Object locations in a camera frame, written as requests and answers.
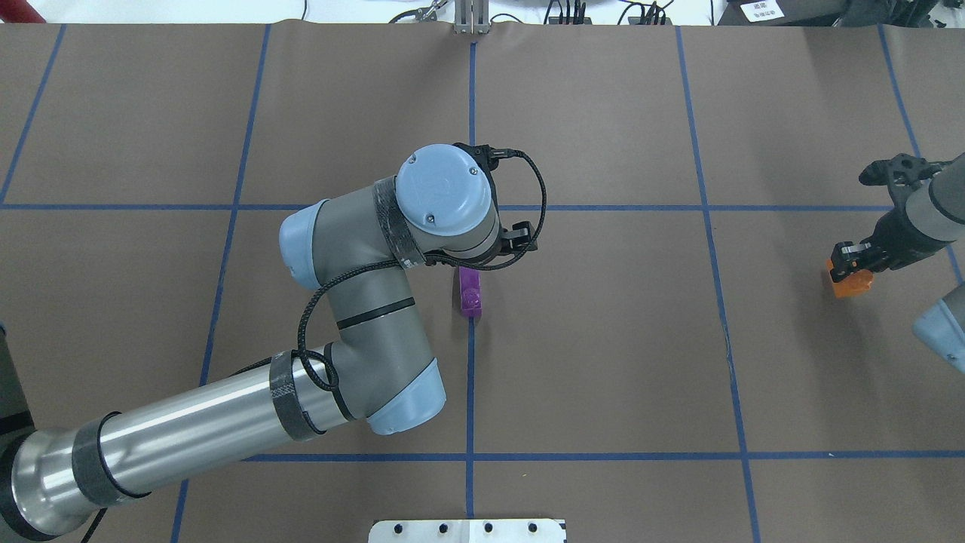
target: blue grid line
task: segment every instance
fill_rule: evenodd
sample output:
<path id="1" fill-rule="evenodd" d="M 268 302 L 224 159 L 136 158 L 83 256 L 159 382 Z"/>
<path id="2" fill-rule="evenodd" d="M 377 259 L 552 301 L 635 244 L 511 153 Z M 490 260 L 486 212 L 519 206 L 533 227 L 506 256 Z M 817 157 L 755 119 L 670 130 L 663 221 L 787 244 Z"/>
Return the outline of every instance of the blue grid line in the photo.
<path id="1" fill-rule="evenodd" d="M 0 204 L 0 210 L 23 211 L 230 211 L 231 204 Z"/>
<path id="2" fill-rule="evenodd" d="M 469 145 L 476 145 L 476 47 L 469 44 Z M 469 318 L 466 346 L 466 518 L 476 516 L 476 320 Z"/>
<path id="3" fill-rule="evenodd" d="M 178 505 L 175 507 L 175 521 L 174 525 L 171 526 L 171 543 L 178 543 L 178 539 L 180 538 L 180 524 L 181 520 L 184 518 L 184 504 L 187 501 L 187 485 L 188 480 L 184 479 L 181 482 L 181 487 L 178 491 Z"/>
<path id="4" fill-rule="evenodd" d="M 218 325 L 218 315 L 221 312 L 221 298 L 225 290 L 225 271 L 228 268 L 228 257 L 232 252 L 232 241 L 234 240 L 234 225 L 237 223 L 238 205 L 241 200 L 241 190 L 244 186 L 245 167 L 248 162 L 248 149 L 251 146 L 251 134 L 255 127 L 255 113 L 258 110 L 258 96 L 262 86 L 262 74 L 264 73 L 264 58 L 268 52 L 268 38 L 271 36 L 271 25 L 264 25 L 264 36 L 262 37 L 262 53 L 258 60 L 258 71 L 255 74 L 255 88 L 252 92 L 251 107 L 248 110 L 248 126 L 245 129 L 244 144 L 241 147 L 241 159 L 238 163 L 237 182 L 234 186 L 234 200 L 232 201 L 232 214 L 228 221 L 228 233 L 225 236 L 225 248 L 221 254 L 221 269 L 218 271 L 218 286 L 214 291 L 214 305 L 211 308 L 211 322 L 207 329 L 207 343 L 205 345 L 205 359 L 201 365 L 201 377 L 198 386 L 207 383 L 207 373 L 211 366 L 211 352 L 214 349 L 214 331 Z M 187 481 L 181 484 L 182 493 L 178 496 L 178 506 L 175 509 L 174 525 L 171 528 L 171 543 L 178 543 L 180 538 L 181 518 L 184 514 L 184 504 L 187 501 Z"/>
<path id="5" fill-rule="evenodd" d="M 740 460 L 739 452 L 478 452 L 477 462 L 635 462 Z"/>
<path id="6" fill-rule="evenodd" d="M 753 460 L 836 460 L 874 458 L 965 458 L 965 450 L 813 450 L 750 452 Z"/>
<path id="7" fill-rule="evenodd" d="M 916 157 L 922 155 L 922 150 L 918 146 L 918 138 L 915 137 L 915 130 L 911 127 L 911 118 L 908 117 L 908 110 L 905 109 L 904 99 L 901 97 L 901 88 L 898 87 L 898 79 L 895 76 L 895 65 L 892 63 L 892 53 L 888 47 L 888 39 L 885 37 L 885 27 L 878 25 L 878 38 L 881 40 L 881 52 L 885 55 L 885 64 L 888 66 L 888 76 L 892 80 L 892 91 L 895 93 L 895 102 L 898 105 L 898 112 L 901 113 L 901 120 L 904 122 L 905 130 L 908 132 L 908 141 L 911 142 L 911 148 L 915 152 Z M 951 248 L 951 245 L 945 247 L 946 254 L 949 255 L 949 262 L 951 263 L 951 272 L 955 275 L 955 281 L 960 285 L 962 284 L 962 272 L 958 267 L 958 259 L 955 258 L 955 251 Z"/>
<path id="8" fill-rule="evenodd" d="M 238 204 L 240 212 L 298 211 L 312 204 Z M 885 213 L 892 206 L 765 206 L 709 204 L 712 212 L 847 212 Z M 234 204 L 0 204 L 21 211 L 231 211 Z M 504 204 L 501 212 L 537 212 L 539 204 Z M 550 212 L 702 212 L 698 204 L 550 204 Z"/>
<path id="9" fill-rule="evenodd" d="M 701 462 L 749 460 L 853 460 L 878 458 L 965 458 L 965 450 L 790 450 L 708 452 L 473 452 L 474 462 Z M 419 453 L 293 453 L 257 454 L 243 462 L 284 463 L 377 463 L 464 462 L 461 452 Z"/>
<path id="10" fill-rule="evenodd" d="M 690 94 L 690 81 L 687 77 L 687 59 L 683 49 L 683 34 L 680 27 L 676 30 L 676 50 L 680 60 L 680 78 L 683 82 L 683 97 L 687 105 L 687 122 L 690 125 L 690 143 L 694 151 L 694 166 L 697 170 L 697 185 L 701 192 L 703 206 L 703 229 L 707 236 L 707 250 L 710 254 L 710 269 L 714 278 L 714 289 L 717 294 L 717 311 L 720 316 L 721 327 L 724 330 L 724 342 L 727 347 L 727 362 L 731 372 L 731 402 L 733 403 L 733 418 L 737 429 L 737 444 L 740 447 L 740 463 L 744 471 L 744 490 L 747 494 L 747 509 L 750 515 L 751 534 L 755 543 L 760 543 L 760 527 L 758 525 L 758 509 L 754 498 L 754 481 L 751 478 L 751 462 L 747 456 L 747 439 L 744 434 L 744 415 L 740 408 L 740 391 L 737 388 L 737 371 L 733 365 L 733 349 L 731 348 L 731 332 L 727 321 L 727 308 L 724 306 L 724 289 L 721 286 L 720 268 L 717 264 L 717 248 L 714 244 L 713 226 L 710 223 L 710 208 L 707 205 L 707 188 L 703 180 L 703 162 L 701 161 L 701 146 L 697 138 L 697 123 L 694 119 L 694 103 Z"/>
<path id="11" fill-rule="evenodd" d="M 911 141 L 912 151 L 915 152 L 916 157 L 920 157 L 922 151 L 918 148 L 918 139 L 915 137 L 915 131 L 911 128 L 911 119 L 908 118 L 908 111 L 905 110 L 904 100 L 901 99 L 901 91 L 898 90 L 898 80 L 897 77 L 895 77 L 895 65 L 892 64 L 892 53 L 888 48 L 888 40 L 885 38 L 885 27 L 881 24 L 878 25 L 878 38 L 881 39 L 881 51 L 885 54 L 885 65 L 888 66 L 888 76 L 892 79 L 892 90 L 895 92 L 898 112 L 901 113 L 901 120 L 905 124 L 905 130 L 908 131 L 908 140 Z"/>
<path id="12" fill-rule="evenodd" d="M 469 145 L 476 145 L 476 45 L 469 44 Z"/>
<path id="13" fill-rule="evenodd" d="M 848 212 L 885 213 L 892 206 L 817 206 L 817 205 L 744 205 L 744 204 L 550 204 L 549 212 Z M 503 204 L 501 212 L 537 212 L 539 204 Z"/>
<path id="14" fill-rule="evenodd" d="M 384 454 L 256 454 L 243 462 L 464 462 L 461 452 L 440 453 L 384 453 Z"/>
<path id="15" fill-rule="evenodd" d="M 955 250 L 951 248 L 951 245 L 945 247 L 945 252 L 949 253 L 949 261 L 951 261 L 951 271 L 955 274 L 955 280 L 958 284 L 962 284 L 962 270 L 958 267 L 958 259 L 955 258 Z"/>
<path id="16" fill-rule="evenodd" d="M 3 186 L 0 187 L 0 204 L 3 204 L 4 200 L 7 198 L 7 191 L 10 190 L 10 183 L 14 180 L 14 171 L 16 170 L 16 164 L 20 161 L 20 152 L 23 151 L 23 145 L 27 142 L 27 134 L 30 133 L 30 127 L 34 124 L 34 115 L 37 114 L 37 107 L 41 104 L 43 89 L 47 87 L 47 79 L 50 78 L 50 72 L 54 68 L 54 61 L 57 59 L 57 52 L 60 51 L 60 44 L 64 40 L 65 32 L 67 32 L 67 25 L 62 24 L 60 32 L 57 33 L 57 40 L 54 41 L 54 47 L 50 50 L 50 58 L 47 59 L 47 67 L 43 70 L 41 84 L 38 85 L 37 93 L 34 95 L 34 101 L 30 104 L 30 111 L 27 113 L 27 121 L 24 122 L 23 130 L 20 132 L 20 139 L 18 139 L 16 142 L 14 154 L 10 159 L 10 167 L 7 169 L 7 177 L 3 181 Z"/>
<path id="17" fill-rule="evenodd" d="M 468 365 L 466 368 L 466 518 L 476 515 L 476 319 L 469 318 Z"/>

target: cable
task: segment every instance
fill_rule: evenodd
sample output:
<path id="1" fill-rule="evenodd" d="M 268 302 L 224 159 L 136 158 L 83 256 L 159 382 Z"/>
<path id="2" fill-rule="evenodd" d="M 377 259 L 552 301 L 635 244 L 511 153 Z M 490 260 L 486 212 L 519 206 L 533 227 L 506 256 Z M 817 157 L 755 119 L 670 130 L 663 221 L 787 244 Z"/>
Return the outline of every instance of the cable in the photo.
<path id="1" fill-rule="evenodd" d="M 546 15 L 543 16 L 543 24 L 549 24 L 549 11 L 553 9 L 553 4 L 560 6 L 560 21 L 563 20 L 563 4 L 560 0 L 549 0 L 549 4 L 546 5 Z"/>
<path id="2" fill-rule="evenodd" d="M 647 6 L 645 4 L 641 4 L 640 2 L 629 2 L 629 6 L 623 10 L 623 13 L 620 14 L 620 19 L 617 20 L 618 25 L 623 22 L 623 18 L 626 17 L 626 12 L 629 12 L 634 6 L 640 6 L 640 19 L 643 20 L 644 16 L 647 14 Z"/>
<path id="3" fill-rule="evenodd" d="M 499 17 L 499 16 L 506 16 L 506 17 L 509 17 L 509 18 L 517 21 L 517 22 L 523 22 L 522 20 L 519 19 L 519 17 L 517 17 L 517 16 L 514 15 L 514 14 L 496 14 L 496 15 L 494 15 L 494 16 L 492 16 L 492 17 L 489 18 L 489 22 L 492 22 L 494 18 Z"/>
<path id="4" fill-rule="evenodd" d="M 308 374 L 309 379 L 312 380 L 318 388 L 322 390 L 331 392 L 339 387 L 339 374 L 335 371 L 335 366 L 332 365 L 332 361 L 328 359 L 322 353 L 317 353 L 315 351 L 309 351 L 306 347 L 305 331 L 308 328 L 308 321 L 312 318 L 312 312 L 315 311 L 318 301 L 321 297 L 325 296 L 325 293 L 332 290 L 336 285 L 344 281 L 348 281 L 356 275 L 361 275 L 365 272 L 373 272 L 375 270 L 384 270 L 386 268 L 394 268 L 399 265 L 399 262 L 395 260 L 386 260 L 384 262 L 376 262 L 374 264 L 367 264 L 361 268 L 356 268 L 355 270 L 346 271 L 341 275 L 336 276 L 334 279 L 329 280 L 327 283 L 321 285 L 321 287 L 315 291 L 312 298 L 308 301 L 308 305 L 305 306 L 305 310 L 302 312 L 301 320 L 298 322 L 298 336 L 297 336 L 297 350 L 292 352 L 293 357 L 298 357 L 301 360 L 302 367 L 305 369 L 305 373 Z M 328 377 L 328 383 L 322 380 L 312 367 L 309 362 L 310 359 L 315 359 L 320 361 L 325 365 L 325 375 Z"/>
<path id="5" fill-rule="evenodd" d="M 244 373 L 244 372 L 246 372 L 246 371 L 251 371 L 251 370 L 253 370 L 253 369 L 258 369 L 258 368 L 260 368 L 260 367 L 262 367 L 262 366 L 266 366 L 266 365 L 268 365 L 268 364 L 270 364 L 270 363 L 271 363 L 271 357 L 268 357 L 268 358 L 265 358 L 264 360 L 259 360 L 259 361 L 255 362 L 254 364 L 247 365 L 247 366 L 245 366 L 245 367 L 237 370 L 237 371 L 234 372 L 233 374 L 229 375 L 228 377 L 234 377 L 235 375 L 241 375 L 242 373 Z"/>
<path id="6" fill-rule="evenodd" d="M 392 24 L 392 23 L 395 23 L 395 22 L 399 22 L 400 20 L 402 20 L 402 19 L 404 19 L 404 18 L 406 18 L 406 17 L 415 17 L 415 16 L 419 16 L 419 11 L 418 11 L 418 10 L 409 10 L 409 11 L 407 11 L 407 12 L 402 12 L 402 13 L 400 13 L 400 14 L 392 17 L 392 20 L 389 21 L 389 24 Z"/>
<path id="7" fill-rule="evenodd" d="M 84 534 L 84 538 L 80 540 L 80 543 L 88 543 L 91 540 L 91 537 L 94 536 L 94 531 L 97 530 L 98 526 L 100 526 L 100 521 L 104 519 L 104 515 L 106 513 L 107 507 L 104 507 L 97 512 L 97 515 L 92 520 L 91 525 L 87 528 L 87 533 Z"/>
<path id="8" fill-rule="evenodd" d="M 508 268 L 509 266 L 512 266 L 513 264 L 518 262 L 520 258 L 523 258 L 524 254 L 529 252 L 530 247 L 532 247 L 533 244 L 537 242 L 537 238 L 539 238 L 539 233 L 542 232 L 543 221 L 546 219 L 546 183 L 543 181 L 542 174 L 539 173 L 539 168 L 537 168 L 536 163 L 533 162 L 533 159 L 530 158 L 529 155 L 523 153 L 522 151 L 516 151 L 514 149 L 509 149 L 507 151 L 509 152 L 507 155 L 507 158 L 519 157 L 526 160 L 526 163 L 530 165 L 530 168 L 533 170 L 533 173 L 536 174 L 537 181 L 539 182 L 539 197 L 540 197 L 539 222 L 537 223 L 536 230 L 533 231 L 533 235 L 530 236 L 530 239 L 526 242 L 526 244 L 523 245 L 523 247 L 519 250 L 519 252 L 514 254 L 512 258 L 510 258 L 505 262 L 494 264 L 492 266 L 485 266 L 485 265 L 481 266 L 478 264 L 471 264 L 437 251 L 431 251 L 426 253 L 427 263 L 431 262 L 433 264 L 434 263 L 448 264 L 449 266 L 468 268 L 470 270 L 479 270 L 480 272 L 494 272 L 496 270 Z"/>

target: black tape wrap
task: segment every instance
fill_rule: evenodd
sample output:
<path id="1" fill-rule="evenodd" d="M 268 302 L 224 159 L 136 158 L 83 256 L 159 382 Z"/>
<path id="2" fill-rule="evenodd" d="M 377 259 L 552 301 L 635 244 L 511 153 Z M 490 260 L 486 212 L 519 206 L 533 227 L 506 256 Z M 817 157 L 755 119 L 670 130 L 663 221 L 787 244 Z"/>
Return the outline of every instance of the black tape wrap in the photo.
<path id="1" fill-rule="evenodd" d="M 271 389 L 271 403 L 275 406 L 278 421 L 290 438 L 297 442 L 306 442 L 325 433 L 324 430 L 316 428 L 298 401 L 291 367 L 291 351 L 283 351 L 271 359 L 268 387 Z"/>
<path id="2" fill-rule="evenodd" d="M 113 412 L 101 420 L 84 424 L 73 439 L 73 451 L 70 454 L 73 478 L 80 493 L 98 507 L 111 507 L 150 494 L 133 494 L 121 488 L 104 462 L 104 454 L 100 448 L 100 431 L 104 422 L 119 414 Z"/>
<path id="3" fill-rule="evenodd" d="M 399 209 L 399 202 L 396 200 L 396 178 L 388 177 L 376 181 L 372 187 L 372 197 L 375 201 L 375 217 L 382 228 L 382 235 L 385 236 L 385 242 L 402 268 L 407 270 L 425 264 L 426 255 L 412 237 L 409 223 Z"/>

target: white label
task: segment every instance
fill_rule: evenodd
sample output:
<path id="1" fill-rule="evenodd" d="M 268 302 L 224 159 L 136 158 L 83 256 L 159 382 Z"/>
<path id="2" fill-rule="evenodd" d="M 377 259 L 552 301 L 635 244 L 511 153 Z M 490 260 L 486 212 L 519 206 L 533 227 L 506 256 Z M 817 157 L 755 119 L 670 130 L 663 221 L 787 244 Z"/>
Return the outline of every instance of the white label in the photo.
<path id="1" fill-rule="evenodd" d="M 747 20 L 751 22 L 771 20 L 784 16 L 784 12 L 781 11 L 781 6 L 778 6 L 777 0 L 764 0 L 763 2 L 741 4 L 740 9 L 744 10 Z"/>

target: orange block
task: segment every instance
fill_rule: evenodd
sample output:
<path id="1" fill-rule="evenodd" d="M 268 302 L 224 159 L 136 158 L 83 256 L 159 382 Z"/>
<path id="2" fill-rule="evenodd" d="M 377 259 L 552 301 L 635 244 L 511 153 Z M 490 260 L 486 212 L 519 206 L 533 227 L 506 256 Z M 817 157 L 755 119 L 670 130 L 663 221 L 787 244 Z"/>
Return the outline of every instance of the orange block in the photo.
<path id="1" fill-rule="evenodd" d="M 830 272 L 834 268 L 834 264 L 831 264 L 831 259 L 829 258 L 827 262 L 824 263 Z M 844 281 L 836 283 L 831 281 L 831 287 L 835 290 L 835 298 L 850 298 L 852 296 L 858 296 L 864 294 L 865 292 L 871 290 L 871 281 L 874 280 L 874 273 L 869 270 L 859 270 L 850 274 Z"/>

